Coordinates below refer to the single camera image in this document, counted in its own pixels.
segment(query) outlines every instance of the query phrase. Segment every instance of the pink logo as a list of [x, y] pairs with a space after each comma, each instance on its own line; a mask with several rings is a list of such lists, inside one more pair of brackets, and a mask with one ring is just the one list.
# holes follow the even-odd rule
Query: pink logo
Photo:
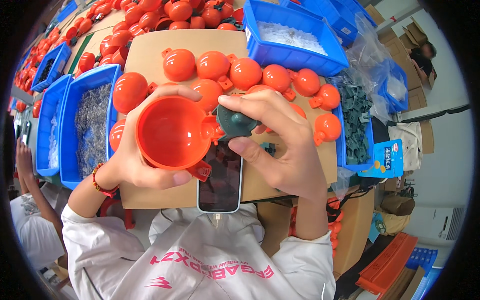
[[159, 276], [154, 279], [150, 279], [149, 284], [150, 284], [149, 286], [145, 286], [145, 287], [146, 288], [147, 287], [172, 288], [170, 286], [170, 283], [165, 280], [165, 277], [162, 277], [162, 276]]

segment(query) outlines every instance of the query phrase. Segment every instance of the phone screen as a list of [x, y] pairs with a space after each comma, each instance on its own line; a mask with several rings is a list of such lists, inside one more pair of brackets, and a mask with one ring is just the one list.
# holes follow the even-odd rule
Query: phone screen
[[198, 208], [205, 212], [234, 212], [241, 195], [242, 157], [228, 147], [228, 142], [213, 143], [204, 157], [212, 166], [205, 182], [198, 181]]

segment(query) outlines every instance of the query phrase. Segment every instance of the dark hair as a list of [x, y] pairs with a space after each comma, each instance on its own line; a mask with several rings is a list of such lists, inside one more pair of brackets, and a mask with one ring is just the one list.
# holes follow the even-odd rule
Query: dark hair
[[428, 45], [430, 47], [430, 51], [432, 52], [432, 58], [437, 56], [437, 48], [435, 48], [435, 46], [431, 42], [427, 41], [425, 45]]

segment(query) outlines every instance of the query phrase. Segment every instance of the fingernail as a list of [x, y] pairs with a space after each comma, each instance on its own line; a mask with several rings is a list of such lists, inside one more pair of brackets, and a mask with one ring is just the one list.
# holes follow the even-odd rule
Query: fingernail
[[228, 101], [231, 97], [230, 96], [227, 96], [227, 95], [220, 95], [218, 96], [218, 101], [221, 102], [221, 101]]
[[173, 175], [173, 183], [175, 186], [183, 185], [192, 179], [192, 175], [187, 171], [180, 171]]
[[228, 143], [230, 149], [235, 153], [242, 153], [245, 149], [245, 143], [241, 139], [233, 139]]

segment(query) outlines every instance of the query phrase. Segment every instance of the workbench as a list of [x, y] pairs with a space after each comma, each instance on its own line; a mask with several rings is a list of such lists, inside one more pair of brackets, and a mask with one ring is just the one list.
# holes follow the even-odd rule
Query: workbench
[[[238, 8], [239, 1], [234, 3], [234, 7]], [[59, 23], [62, 32], [66, 32], [73, 21], [78, 17], [85, 17], [88, 9], [77, 14], [73, 12], [64, 21]], [[93, 25], [92, 29], [83, 34], [75, 46], [72, 47], [72, 55], [67, 61], [64, 73], [75, 74], [79, 57], [84, 52], [93, 54], [99, 53], [99, 46], [105, 36], [112, 34], [115, 24], [124, 20], [124, 11], [113, 10], [103, 20]], [[183, 29], [183, 30], [165, 30], [151, 32], [133, 39], [130, 52], [127, 58], [124, 72], [139, 72], [147, 81], [155, 82], [158, 85], [165, 83], [167, 80], [163, 74], [161, 52], [166, 48], [187, 48], [194, 53], [196, 57], [209, 50], [217, 50], [226, 55], [235, 54], [238, 58], [247, 57], [246, 36], [244, 32], [215, 30], [215, 29]], [[182, 82], [189, 86], [196, 78]], [[325, 83], [325, 79], [320, 77], [321, 83]], [[233, 89], [228, 94], [244, 93], [240, 90]], [[327, 112], [316, 108], [310, 108], [308, 99], [299, 95], [293, 101], [299, 105], [306, 113], [307, 120], [313, 125], [315, 118]], [[118, 119], [125, 118], [123, 114], [118, 115]], [[34, 138], [36, 132], [31, 131], [29, 146], [32, 147], [32, 154], [35, 157]], [[263, 133], [261, 135], [254, 134], [252, 137], [259, 144], [263, 142], [276, 144], [276, 157], [281, 157], [285, 151], [285, 145], [276, 133]], [[335, 142], [322, 143], [317, 147], [317, 152], [322, 163], [327, 183], [336, 181], [336, 146]], [[189, 207], [196, 206], [196, 179], [192, 179], [189, 183], [174, 187], [168, 190], [154, 190], [149, 188], [139, 188], [129, 183], [120, 185], [120, 194], [124, 208], [131, 209], [150, 209], [150, 208], [171, 208], [171, 207]], [[243, 203], [258, 202], [267, 199], [268, 201], [288, 199], [294, 196], [268, 186], [260, 173], [249, 163], [245, 162], [243, 167], [243, 186], [242, 197]]]

